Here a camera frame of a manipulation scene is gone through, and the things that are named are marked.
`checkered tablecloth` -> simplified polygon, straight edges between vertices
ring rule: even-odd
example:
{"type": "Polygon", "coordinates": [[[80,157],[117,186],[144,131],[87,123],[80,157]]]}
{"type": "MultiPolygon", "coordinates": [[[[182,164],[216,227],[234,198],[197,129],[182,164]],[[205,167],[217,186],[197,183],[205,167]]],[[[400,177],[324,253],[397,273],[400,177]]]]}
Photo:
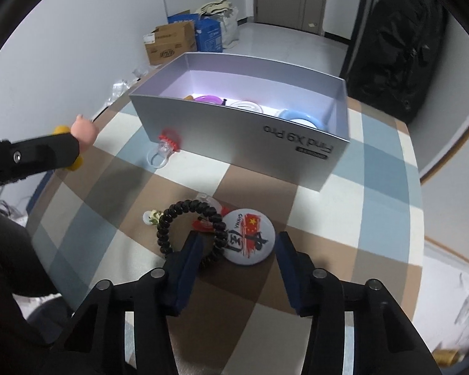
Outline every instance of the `checkered tablecloth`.
{"type": "MultiPolygon", "coordinates": [[[[408,130],[354,100],[349,119],[350,145],[318,193],[185,151],[153,170],[145,156],[156,144],[124,96],[96,120],[101,133],[84,165],[56,171],[45,187],[28,221],[35,250],[75,308],[101,279],[128,282],[161,266],[155,228],[143,223],[143,213],[202,192],[232,208],[259,210],[342,280],[380,279],[412,317],[424,221],[408,130]]],[[[175,248],[193,218],[183,215],[171,226],[175,248]]],[[[132,314],[126,321],[132,362],[132,314]]],[[[300,373],[310,323],[289,306],[271,255],[252,267],[222,261],[199,274],[169,330],[180,373],[274,375],[300,373]]]]}

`silver box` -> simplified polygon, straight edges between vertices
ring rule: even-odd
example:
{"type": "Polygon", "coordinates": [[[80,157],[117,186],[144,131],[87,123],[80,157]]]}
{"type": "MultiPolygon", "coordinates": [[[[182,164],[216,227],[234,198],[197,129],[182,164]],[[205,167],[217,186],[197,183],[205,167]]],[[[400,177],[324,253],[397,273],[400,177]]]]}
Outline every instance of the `silver box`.
{"type": "Polygon", "coordinates": [[[312,190],[321,189],[349,142],[343,79],[274,60],[185,53],[130,97],[151,141],[158,142],[165,134],[186,151],[312,190]],[[303,111],[324,122],[328,132],[270,115],[183,100],[190,94],[303,111]]]}

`wooden trim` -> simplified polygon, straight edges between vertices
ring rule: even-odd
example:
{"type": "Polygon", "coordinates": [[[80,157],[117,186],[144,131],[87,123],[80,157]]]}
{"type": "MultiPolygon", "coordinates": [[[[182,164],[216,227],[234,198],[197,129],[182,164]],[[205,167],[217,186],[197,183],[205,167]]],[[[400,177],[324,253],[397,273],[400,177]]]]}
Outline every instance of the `wooden trim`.
{"type": "Polygon", "coordinates": [[[459,137],[459,139],[452,145],[452,147],[448,150],[448,152],[441,157],[441,159],[436,162],[436,164],[428,170],[428,172],[422,176],[421,184],[427,182],[430,178],[432,178],[446,163],[453,158],[453,156],[464,146],[464,144],[469,139],[469,126],[464,131],[464,133],[459,137]]]}
{"type": "Polygon", "coordinates": [[[469,264],[469,259],[464,257],[464,255],[458,253],[457,251],[454,251],[453,249],[447,247],[446,245],[443,245],[439,242],[437,242],[436,240],[432,239],[432,238],[429,238],[427,235],[424,236],[424,239],[429,243],[431,243],[432,245],[435,245],[443,250],[445,250],[446,252],[456,256],[457,258],[463,260],[464,262],[468,263],[469,264]]]}

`round badge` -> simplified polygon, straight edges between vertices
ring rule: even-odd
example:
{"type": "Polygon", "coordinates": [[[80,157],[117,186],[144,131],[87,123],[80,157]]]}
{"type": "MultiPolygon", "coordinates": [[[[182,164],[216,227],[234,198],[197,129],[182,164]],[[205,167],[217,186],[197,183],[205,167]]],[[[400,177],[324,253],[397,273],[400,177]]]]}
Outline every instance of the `round badge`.
{"type": "Polygon", "coordinates": [[[266,259],[275,245],[275,228],[262,213],[240,208],[224,216],[228,244],[227,260],[238,265],[254,265],[266,259]]]}

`pink toy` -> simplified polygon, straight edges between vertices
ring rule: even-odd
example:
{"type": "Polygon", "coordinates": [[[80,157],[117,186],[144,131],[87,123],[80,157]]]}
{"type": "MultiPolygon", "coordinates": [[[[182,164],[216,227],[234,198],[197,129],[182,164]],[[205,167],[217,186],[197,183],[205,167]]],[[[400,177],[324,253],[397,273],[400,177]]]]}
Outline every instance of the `pink toy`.
{"type": "Polygon", "coordinates": [[[71,135],[73,135],[80,144],[80,153],[88,150],[94,145],[98,137],[99,129],[90,120],[87,120],[82,115],[76,116],[76,121],[71,126],[71,135]]]}

